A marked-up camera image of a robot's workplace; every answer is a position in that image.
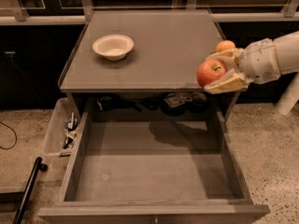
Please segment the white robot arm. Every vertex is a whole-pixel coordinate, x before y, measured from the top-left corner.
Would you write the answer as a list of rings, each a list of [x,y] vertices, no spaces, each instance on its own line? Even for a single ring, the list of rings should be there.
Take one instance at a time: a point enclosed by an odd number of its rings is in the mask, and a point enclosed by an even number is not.
[[[276,39],[265,38],[245,49],[215,52],[206,60],[218,60],[227,68],[223,77],[204,86],[211,94],[241,91],[251,83],[278,80],[282,75],[299,71],[299,32]]]

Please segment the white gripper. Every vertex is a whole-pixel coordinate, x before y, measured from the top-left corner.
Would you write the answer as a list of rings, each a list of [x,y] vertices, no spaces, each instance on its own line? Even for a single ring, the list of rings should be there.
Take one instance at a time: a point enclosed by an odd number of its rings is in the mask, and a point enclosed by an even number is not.
[[[246,89],[251,81],[264,84],[281,76],[275,43],[269,38],[251,43],[244,50],[227,49],[215,52],[208,55],[206,60],[218,60],[229,70],[220,79],[205,85],[204,90],[211,94],[241,91]]]

